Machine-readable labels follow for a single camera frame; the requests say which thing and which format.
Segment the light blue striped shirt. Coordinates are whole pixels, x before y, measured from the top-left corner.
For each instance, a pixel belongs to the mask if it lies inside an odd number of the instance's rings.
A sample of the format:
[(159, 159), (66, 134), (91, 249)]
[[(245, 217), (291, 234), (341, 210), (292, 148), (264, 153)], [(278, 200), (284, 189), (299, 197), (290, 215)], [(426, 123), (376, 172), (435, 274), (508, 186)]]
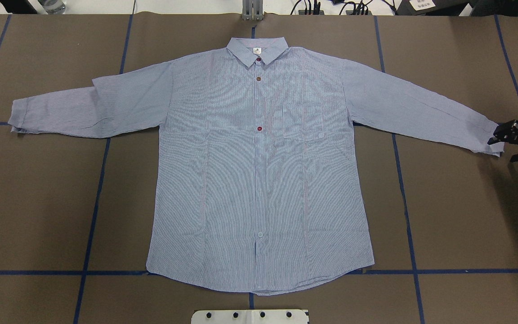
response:
[(286, 40), (213, 49), (13, 100), (25, 134), (111, 138), (158, 127), (150, 273), (276, 295), (375, 262), (354, 124), (500, 156), (497, 123), (360, 62)]

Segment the aluminium frame post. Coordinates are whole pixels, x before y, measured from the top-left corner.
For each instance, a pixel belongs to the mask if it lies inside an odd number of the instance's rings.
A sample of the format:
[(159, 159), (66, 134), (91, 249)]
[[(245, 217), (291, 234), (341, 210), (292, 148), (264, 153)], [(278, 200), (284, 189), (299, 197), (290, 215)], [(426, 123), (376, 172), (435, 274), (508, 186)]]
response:
[(261, 21), (264, 18), (263, 0), (243, 0), (242, 20)]

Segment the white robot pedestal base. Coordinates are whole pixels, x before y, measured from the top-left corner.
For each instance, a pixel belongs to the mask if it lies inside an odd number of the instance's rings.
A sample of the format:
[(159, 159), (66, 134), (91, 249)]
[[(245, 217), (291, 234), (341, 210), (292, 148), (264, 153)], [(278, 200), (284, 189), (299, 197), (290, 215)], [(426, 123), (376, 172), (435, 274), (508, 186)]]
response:
[(192, 318), (192, 324), (309, 324), (308, 310), (200, 310)]

